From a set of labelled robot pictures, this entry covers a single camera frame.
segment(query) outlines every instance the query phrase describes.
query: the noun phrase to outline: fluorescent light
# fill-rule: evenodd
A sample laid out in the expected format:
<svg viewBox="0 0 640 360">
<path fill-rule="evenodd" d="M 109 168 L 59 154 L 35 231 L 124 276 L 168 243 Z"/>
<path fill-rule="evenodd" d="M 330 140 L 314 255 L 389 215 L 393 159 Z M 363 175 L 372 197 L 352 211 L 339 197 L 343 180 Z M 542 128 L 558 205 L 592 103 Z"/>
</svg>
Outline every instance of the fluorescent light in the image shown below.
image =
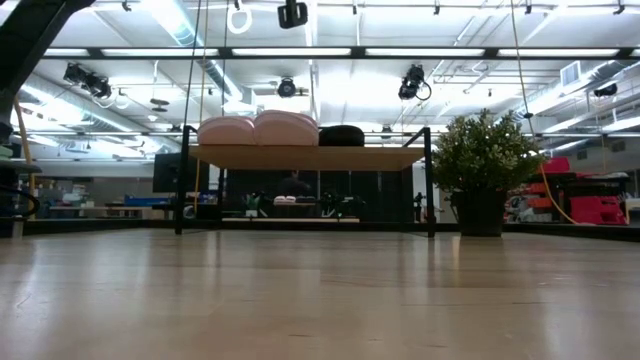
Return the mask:
<svg viewBox="0 0 640 360">
<path fill-rule="evenodd" d="M 604 131 L 604 132 L 613 132 L 613 131 L 619 131 L 619 130 L 628 129 L 630 127 L 634 127 L 634 126 L 638 126 L 638 125 L 640 125 L 640 117 L 635 117 L 635 118 L 631 118 L 631 119 L 618 120 L 618 121 L 614 122 L 613 124 L 609 124 L 609 125 L 603 127 L 602 131 Z"/>
<path fill-rule="evenodd" d="M 233 49 L 236 56 L 342 56 L 351 55 L 349 48 L 254 48 Z"/>
<path fill-rule="evenodd" d="M 149 56 L 149 57 L 171 57 L 171 56 L 218 56 L 218 49 L 102 49 L 104 56 Z"/>
<path fill-rule="evenodd" d="M 36 162 L 73 162 L 76 161 L 75 159 L 57 159 L 57 158 L 53 158 L 53 159 L 33 159 L 33 161 Z"/>
<path fill-rule="evenodd" d="M 584 144 L 585 142 L 587 142 L 587 140 L 578 140 L 578 141 L 570 142 L 568 144 L 558 146 L 557 148 L 553 149 L 553 151 L 568 150 L 568 149 L 571 149 L 572 147 L 576 147 L 578 145 Z"/>
<path fill-rule="evenodd" d="M 543 133 L 550 133 L 550 132 L 556 132 L 556 131 L 560 131 L 560 130 L 565 130 L 568 129 L 569 127 L 579 123 L 581 120 L 579 119 L 571 119 L 571 120 L 567 120 L 567 121 L 563 121 L 561 123 L 557 123 L 551 127 L 546 128 Z"/>
<path fill-rule="evenodd" d="M 607 57 L 618 54 L 619 49 L 521 49 L 520 56 L 547 56 L 547 57 L 569 57 L 569 56 L 589 56 Z M 498 56 L 517 56 L 516 49 L 500 49 Z"/>
<path fill-rule="evenodd" d="M 384 48 L 366 49 L 367 56 L 482 56 L 484 49 L 403 49 Z"/>
<path fill-rule="evenodd" d="M 75 131 L 29 131 L 29 135 L 42 135 L 42 136 L 75 136 L 78 135 Z"/>
<path fill-rule="evenodd" d="M 181 132 L 152 132 L 149 136 L 182 136 Z"/>
<path fill-rule="evenodd" d="M 95 131 L 95 132 L 87 132 L 85 135 L 88 136 L 140 136 L 141 132 L 136 131 L 125 131 L 125 132 L 108 132 L 108 131 Z"/>
<path fill-rule="evenodd" d="M 47 49 L 44 56 L 89 56 L 87 49 Z"/>
<path fill-rule="evenodd" d="M 640 133 L 613 133 L 607 134 L 610 138 L 640 138 Z"/>
<path fill-rule="evenodd" d="M 596 138 L 600 137 L 601 134 L 563 134 L 563 133 L 553 133 L 553 134 L 542 134 L 543 138 Z"/>
<path fill-rule="evenodd" d="M 406 136 L 406 137 L 410 137 L 410 135 L 404 135 L 404 133 L 396 133 L 396 132 L 391 132 L 391 133 L 371 132 L 371 133 L 364 133 L 364 136 Z"/>
</svg>

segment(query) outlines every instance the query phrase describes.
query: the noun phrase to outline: black cushion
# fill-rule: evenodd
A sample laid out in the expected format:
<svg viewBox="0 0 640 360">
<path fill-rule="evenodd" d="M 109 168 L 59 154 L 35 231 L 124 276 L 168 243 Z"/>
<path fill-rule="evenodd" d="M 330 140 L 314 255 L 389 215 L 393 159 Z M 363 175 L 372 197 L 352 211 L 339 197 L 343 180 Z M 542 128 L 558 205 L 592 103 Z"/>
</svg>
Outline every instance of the black cushion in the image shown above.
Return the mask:
<svg viewBox="0 0 640 360">
<path fill-rule="evenodd" d="M 364 146 L 364 133 L 351 125 L 336 125 L 320 131 L 320 146 Z"/>
</svg>

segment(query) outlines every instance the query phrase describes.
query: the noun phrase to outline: pink cushion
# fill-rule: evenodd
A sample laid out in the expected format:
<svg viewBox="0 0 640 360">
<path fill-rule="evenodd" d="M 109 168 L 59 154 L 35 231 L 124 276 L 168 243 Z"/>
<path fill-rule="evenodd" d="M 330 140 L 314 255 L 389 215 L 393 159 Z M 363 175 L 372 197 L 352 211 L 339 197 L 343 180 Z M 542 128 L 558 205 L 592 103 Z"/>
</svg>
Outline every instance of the pink cushion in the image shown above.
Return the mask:
<svg viewBox="0 0 640 360">
<path fill-rule="evenodd" d="M 198 128 L 200 145 L 256 145 L 248 117 L 225 116 L 204 121 Z"/>
<path fill-rule="evenodd" d="M 267 110 L 256 117 L 254 126 L 258 145 L 318 145 L 318 124 L 306 115 Z"/>
</svg>

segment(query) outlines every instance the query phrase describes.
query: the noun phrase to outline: black plant pot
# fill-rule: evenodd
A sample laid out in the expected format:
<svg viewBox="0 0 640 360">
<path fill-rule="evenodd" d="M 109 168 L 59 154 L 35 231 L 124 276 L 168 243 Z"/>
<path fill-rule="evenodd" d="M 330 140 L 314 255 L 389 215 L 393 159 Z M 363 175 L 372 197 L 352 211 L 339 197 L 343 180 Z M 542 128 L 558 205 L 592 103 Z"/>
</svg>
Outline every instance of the black plant pot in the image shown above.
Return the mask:
<svg viewBox="0 0 640 360">
<path fill-rule="evenodd" d="M 458 212 L 458 224 L 462 235 L 501 236 L 506 200 L 506 192 L 492 189 L 453 193 L 451 205 L 455 206 Z"/>
</svg>

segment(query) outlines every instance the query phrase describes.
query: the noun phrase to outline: green leaves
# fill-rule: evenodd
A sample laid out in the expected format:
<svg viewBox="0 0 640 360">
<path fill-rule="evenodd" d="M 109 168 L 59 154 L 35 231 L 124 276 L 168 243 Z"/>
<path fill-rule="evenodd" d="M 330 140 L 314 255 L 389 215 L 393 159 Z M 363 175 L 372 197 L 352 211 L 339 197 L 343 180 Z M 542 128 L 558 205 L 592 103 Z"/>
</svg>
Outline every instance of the green leaves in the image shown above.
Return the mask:
<svg viewBox="0 0 640 360">
<path fill-rule="evenodd" d="M 445 191 L 509 190 L 544 162 L 538 147 L 509 113 L 498 124 L 485 109 L 478 118 L 457 117 L 433 153 L 434 182 Z"/>
</svg>

